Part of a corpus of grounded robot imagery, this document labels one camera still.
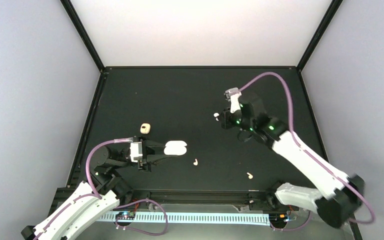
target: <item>black tabletop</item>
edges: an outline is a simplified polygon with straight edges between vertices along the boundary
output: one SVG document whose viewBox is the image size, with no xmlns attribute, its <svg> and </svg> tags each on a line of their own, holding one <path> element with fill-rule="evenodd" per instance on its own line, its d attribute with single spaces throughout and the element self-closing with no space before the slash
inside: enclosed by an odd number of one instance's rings
<svg viewBox="0 0 384 240">
<path fill-rule="evenodd" d="M 149 123 L 147 137 L 160 143 L 183 140 L 187 153 L 154 166 L 151 173 L 135 167 L 121 169 L 123 178 L 134 189 L 248 191 L 264 190 L 278 180 L 312 187 L 286 159 L 254 140 L 238 141 L 238 129 L 224 130 L 214 120 L 213 114 L 228 106 L 225 90 L 240 88 L 263 72 L 276 72 L 286 80 L 293 99 L 295 131 L 321 154 L 296 69 L 150 67 L 108 70 L 84 158 L 101 142 L 140 136 L 141 124 Z M 277 78 L 264 77 L 249 90 L 261 96 L 270 115 L 287 122 L 286 96 Z M 121 150 L 127 145 L 111 147 Z"/>
</svg>

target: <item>white wall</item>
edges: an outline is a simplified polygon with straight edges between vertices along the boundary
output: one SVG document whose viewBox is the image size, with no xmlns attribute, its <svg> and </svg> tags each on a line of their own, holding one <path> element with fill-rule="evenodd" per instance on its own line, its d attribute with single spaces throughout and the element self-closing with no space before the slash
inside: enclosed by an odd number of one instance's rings
<svg viewBox="0 0 384 240">
<path fill-rule="evenodd" d="M 296 66 L 331 0 L 72 0 L 105 66 Z"/>
<path fill-rule="evenodd" d="M 366 181 L 363 239 L 384 239 L 384 1 L 343 1 L 303 77 L 330 161 Z"/>
<path fill-rule="evenodd" d="M 47 216 L 98 77 L 60 1 L 0 0 L 0 240 Z"/>
</svg>

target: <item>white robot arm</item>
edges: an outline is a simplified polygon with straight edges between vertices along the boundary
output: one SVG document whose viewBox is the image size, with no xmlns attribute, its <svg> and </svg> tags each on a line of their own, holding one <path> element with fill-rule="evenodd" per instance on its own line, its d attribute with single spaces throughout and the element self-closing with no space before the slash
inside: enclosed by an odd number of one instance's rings
<svg viewBox="0 0 384 240">
<path fill-rule="evenodd" d="M 290 132 L 286 123 L 267 115 L 262 100 L 255 94 L 244 95 L 238 88 L 231 88 L 224 95 L 230 107 L 214 115 L 221 127 L 237 127 L 248 132 L 258 142 L 293 164 L 316 187 L 278 183 L 274 191 L 277 203 L 311 210 L 328 225 L 340 228 L 362 205 L 345 184 L 363 195 L 364 181 L 357 175 L 349 177 L 330 165 L 301 141 L 296 133 Z"/>
<path fill-rule="evenodd" d="M 21 235 L 25 240 L 74 240 L 80 233 L 106 212 L 120 203 L 131 201 L 132 188 L 115 171 L 117 168 L 137 166 L 139 170 L 151 171 L 151 165 L 160 160 L 186 153 L 184 141 L 169 141 L 166 144 L 143 137 L 132 137 L 130 147 L 118 152 L 101 146 L 91 153 L 90 166 L 93 184 L 98 197 L 88 182 L 82 181 L 74 193 L 54 213 L 36 226 L 26 226 Z"/>
</svg>

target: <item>grey wall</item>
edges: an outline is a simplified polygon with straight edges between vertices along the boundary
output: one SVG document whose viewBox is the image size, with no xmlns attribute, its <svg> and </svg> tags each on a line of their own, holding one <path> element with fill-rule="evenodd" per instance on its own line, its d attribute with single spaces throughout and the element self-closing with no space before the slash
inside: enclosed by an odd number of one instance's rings
<svg viewBox="0 0 384 240">
<path fill-rule="evenodd" d="M 98 77 L 60 1 L 0 0 L 0 240 L 47 216 Z"/>
<path fill-rule="evenodd" d="M 384 1 L 344 1 L 303 77 L 330 161 L 366 181 L 363 239 L 384 239 Z"/>
</svg>

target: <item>cable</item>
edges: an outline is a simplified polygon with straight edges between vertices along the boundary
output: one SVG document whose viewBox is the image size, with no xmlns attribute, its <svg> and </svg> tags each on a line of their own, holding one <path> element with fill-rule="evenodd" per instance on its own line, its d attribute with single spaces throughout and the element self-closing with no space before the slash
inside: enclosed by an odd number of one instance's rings
<svg viewBox="0 0 384 240">
<path fill-rule="evenodd" d="M 298 216 L 298 214 L 294 211 L 294 209 L 292 208 L 291 205 L 288 205 L 289 206 L 289 209 L 291 210 L 291 213 L 295 214 L 296 216 Z"/>
<path fill-rule="evenodd" d="M 138 204 L 138 203 L 143 203 L 143 202 L 153 203 L 153 204 L 157 205 L 161 209 L 162 213 L 164 214 L 164 218 L 165 218 L 164 230 L 162 230 L 162 232 L 159 232 L 159 233 L 153 233 L 153 232 L 148 232 L 148 231 L 140 230 L 140 229 L 137 229 L 137 228 L 133 228 L 133 227 L 130 227 L 130 226 L 120 226 L 118 221 L 119 221 L 119 219 L 121 217 L 117 217 L 117 219 L 115 220 L 115 225 L 117 226 L 117 228 L 122 227 L 123 230 L 126 230 L 126 229 L 133 230 L 133 231 L 136 231 L 138 233 L 146 234 L 146 235 L 150 235 L 150 236 L 154 236 L 154 237 L 161 236 L 161 235 L 165 234 L 167 232 L 167 229 L 169 228 L 169 218 L 168 218 L 167 213 L 164 210 L 164 208 L 160 204 L 158 204 L 156 201 L 154 201 L 154 200 L 147 199 L 147 198 L 146 199 L 142 199 L 142 200 L 137 200 L 137 201 L 131 202 L 131 203 L 126 204 L 126 205 L 118 206 L 118 207 L 116 207 L 114 209 L 124 209 L 124 208 L 127 208 L 129 206 L 132 206 L 132 205 L 135 205 L 135 204 Z"/>
<path fill-rule="evenodd" d="M 94 183 L 92 182 L 92 177 L 91 177 L 91 159 L 92 156 L 94 155 L 95 151 L 98 150 L 100 147 L 103 147 L 108 144 L 118 144 L 118 143 L 132 143 L 133 139 L 130 138 L 120 138 L 120 139 L 114 139 L 114 140 L 109 140 L 109 141 L 104 141 L 98 145 L 96 145 L 90 152 L 89 155 L 86 158 L 86 178 L 87 178 L 87 183 L 89 183 L 90 187 L 92 188 L 93 194 L 98 199 L 102 199 L 101 195 L 98 193 L 97 188 L 95 187 Z"/>
<path fill-rule="evenodd" d="M 302 229 L 303 227 L 307 226 L 307 224 L 309 224 L 309 222 L 310 222 L 310 220 L 311 220 L 311 216 L 312 216 L 312 212 L 309 211 L 307 220 L 305 220 L 305 222 L 304 222 L 301 226 L 297 226 L 297 227 L 295 227 L 295 228 L 289 228 L 289 229 L 276 228 L 275 226 L 273 226 L 273 224 L 272 224 L 271 222 L 270 222 L 270 227 L 271 227 L 273 230 L 277 230 L 277 231 L 281 231 L 281 232 L 291 232 L 291 231 L 300 230 L 300 229 Z"/>
<path fill-rule="evenodd" d="M 42 233 L 39 233 L 37 236 L 33 238 L 33 240 L 38 240 L 42 236 Z"/>
<path fill-rule="evenodd" d="M 133 212 L 136 213 L 136 211 L 138 210 L 138 208 L 139 208 L 139 203 L 136 203 L 136 204 L 134 205 L 134 210 L 133 210 Z"/>
<path fill-rule="evenodd" d="M 294 110 L 293 110 L 293 104 L 292 104 L 292 95 L 291 91 L 289 90 L 288 84 L 286 81 L 277 73 L 275 72 L 264 72 L 261 73 L 260 75 L 254 77 L 251 81 L 249 81 L 247 84 L 245 84 L 243 87 L 239 89 L 240 92 L 248 88 L 251 84 L 253 84 L 255 81 L 261 79 L 262 77 L 265 76 L 275 76 L 279 81 L 282 83 L 284 92 L 286 94 L 286 100 L 287 100 L 287 118 L 288 118 L 288 125 L 289 125 L 289 131 L 291 132 L 292 139 L 295 142 L 295 144 L 298 147 L 301 147 L 301 144 L 298 142 L 298 140 L 295 138 L 295 131 L 294 131 Z M 329 168 L 327 168 L 323 163 L 321 163 L 315 156 L 313 156 L 309 151 L 303 150 L 310 158 L 312 158 L 316 163 L 318 163 L 323 169 L 325 169 L 330 175 L 332 175 L 334 178 L 336 178 L 338 181 L 340 181 L 345 187 L 347 187 L 352 193 L 354 193 L 367 207 L 368 211 L 370 212 L 371 219 L 370 220 L 356 220 L 350 218 L 349 221 L 353 223 L 358 223 L 358 224 L 372 224 L 375 222 L 376 216 L 375 216 L 375 211 L 373 210 L 372 206 L 370 203 L 361 195 L 353 186 L 351 186 L 348 182 L 345 182 L 338 176 L 336 176 Z"/>
</svg>

